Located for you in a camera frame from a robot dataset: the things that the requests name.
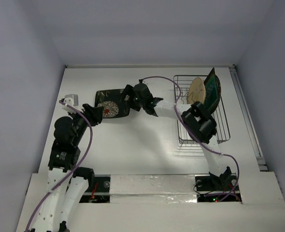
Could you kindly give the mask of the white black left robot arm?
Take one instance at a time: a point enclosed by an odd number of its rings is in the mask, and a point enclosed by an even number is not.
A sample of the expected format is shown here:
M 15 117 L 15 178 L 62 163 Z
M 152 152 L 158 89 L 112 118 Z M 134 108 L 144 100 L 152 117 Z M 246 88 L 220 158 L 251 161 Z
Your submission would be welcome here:
M 60 100 L 60 104 L 68 116 L 54 124 L 45 195 L 28 220 L 27 232 L 68 232 L 82 195 L 95 185 L 93 169 L 81 167 L 86 155 L 80 155 L 79 143 L 87 129 L 102 122 L 103 107 L 85 103 L 78 108 L 70 98 Z

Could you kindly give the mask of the teal brown square plate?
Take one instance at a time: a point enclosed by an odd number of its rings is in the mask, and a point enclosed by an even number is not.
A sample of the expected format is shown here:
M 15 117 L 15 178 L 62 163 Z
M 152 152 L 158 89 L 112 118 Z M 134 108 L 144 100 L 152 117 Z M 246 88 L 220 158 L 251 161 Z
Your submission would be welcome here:
M 218 76 L 215 74 L 215 68 L 212 68 L 203 83 L 206 89 L 206 97 L 203 105 L 210 114 L 213 114 L 221 98 L 221 84 Z

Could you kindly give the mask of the dark teal round plate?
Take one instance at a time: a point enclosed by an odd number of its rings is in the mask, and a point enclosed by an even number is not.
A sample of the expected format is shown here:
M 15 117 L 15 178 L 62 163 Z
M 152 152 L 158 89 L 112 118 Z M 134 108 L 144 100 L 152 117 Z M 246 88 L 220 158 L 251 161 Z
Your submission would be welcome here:
M 208 110 L 212 114 L 217 109 L 221 98 L 221 84 L 216 75 L 211 78 L 209 89 L 210 96 Z

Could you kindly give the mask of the beige bird round plate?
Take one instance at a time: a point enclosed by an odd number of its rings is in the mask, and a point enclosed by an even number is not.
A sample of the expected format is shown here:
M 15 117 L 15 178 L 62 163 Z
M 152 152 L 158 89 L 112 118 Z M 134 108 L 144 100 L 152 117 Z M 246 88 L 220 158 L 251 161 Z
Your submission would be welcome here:
M 200 77 L 196 77 L 188 89 L 187 103 L 188 104 L 193 104 L 195 102 L 204 103 L 205 98 L 206 98 L 206 88 L 204 82 Z

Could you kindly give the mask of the black floral square plate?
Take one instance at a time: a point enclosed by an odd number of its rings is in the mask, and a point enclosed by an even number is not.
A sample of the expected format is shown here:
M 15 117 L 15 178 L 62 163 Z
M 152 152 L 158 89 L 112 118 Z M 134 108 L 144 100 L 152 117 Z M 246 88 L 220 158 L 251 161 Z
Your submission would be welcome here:
M 95 107 L 103 107 L 103 118 L 121 118 L 130 113 L 129 96 L 121 99 L 123 89 L 99 90 L 95 95 Z

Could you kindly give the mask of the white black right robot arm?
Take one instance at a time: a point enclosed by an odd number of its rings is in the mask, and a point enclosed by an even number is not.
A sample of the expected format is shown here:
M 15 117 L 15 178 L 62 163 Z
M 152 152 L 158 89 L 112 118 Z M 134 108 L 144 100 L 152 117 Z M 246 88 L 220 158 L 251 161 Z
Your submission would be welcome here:
M 126 85 L 121 92 L 121 101 L 136 111 L 143 109 L 151 116 L 178 120 L 202 148 L 208 164 L 211 186 L 224 190 L 231 177 L 231 169 L 224 163 L 224 154 L 218 145 L 217 123 L 201 102 L 177 104 L 156 98 L 144 83 Z

